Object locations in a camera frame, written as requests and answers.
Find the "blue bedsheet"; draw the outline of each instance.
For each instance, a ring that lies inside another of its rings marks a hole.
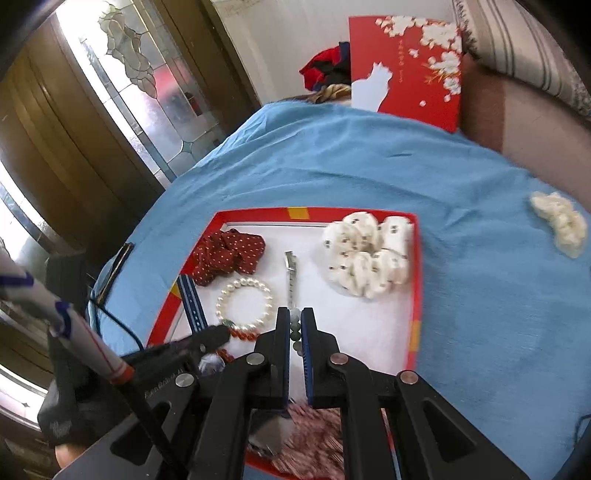
[[[107,307],[146,340],[218,210],[417,213],[418,371],[533,480],[549,479],[571,451],[578,417],[591,411],[591,249],[576,260],[556,250],[550,227],[528,205],[535,190],[552,188],[461,135],[339,105],[274,103],[146,214]],[[101,323],[110,346],[134,349],[118,327]]]

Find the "red fabric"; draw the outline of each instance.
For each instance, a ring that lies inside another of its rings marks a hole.
[[[331,61],[333,65],[336,65],[340,62],[340,48],[334,47],[321,51],[300,70],[300,73],[304,76],[304,87],[306,90],[312,91],[316,82],[322,82],[324,80],[324,73],[312,65],[317,60]]]
[[[265,241],[260,235],[240,233],[235,228],[215,232],[193,251],[197,266],[191,276],[197,285],[205,287],[219,274],[236,270],[252,275],[264,252]]]

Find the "red box lid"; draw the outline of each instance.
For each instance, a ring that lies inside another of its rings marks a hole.
[[[457,128],[462,39],[456,24],[350,17],[352,106]]]

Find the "stained glass window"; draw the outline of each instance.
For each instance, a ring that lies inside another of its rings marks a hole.
[[[225,139],[151,0],[66,0],[57,17],[100,101],[164,187]],[[111,28],[125,44],[108,40]],[[140,64],[138,77],[130,66]],[[142,75],[153,76],[155,95],[138,87]]]

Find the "cream scrunchie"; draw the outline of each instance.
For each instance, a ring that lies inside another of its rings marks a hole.
[[[546,195],[534,192],[530,197],[531,206],[554,229],[556,247],[570,258],[577,258],[587,240],[587,222],[573,204],[558,192]]]
[[[367,212],[352,213],[329,224],[323,233],[329,280],[368,299],[390,291],[392,284],[406,283],[412,228],[406,217],[399,216],[387,217],[378,225]]]

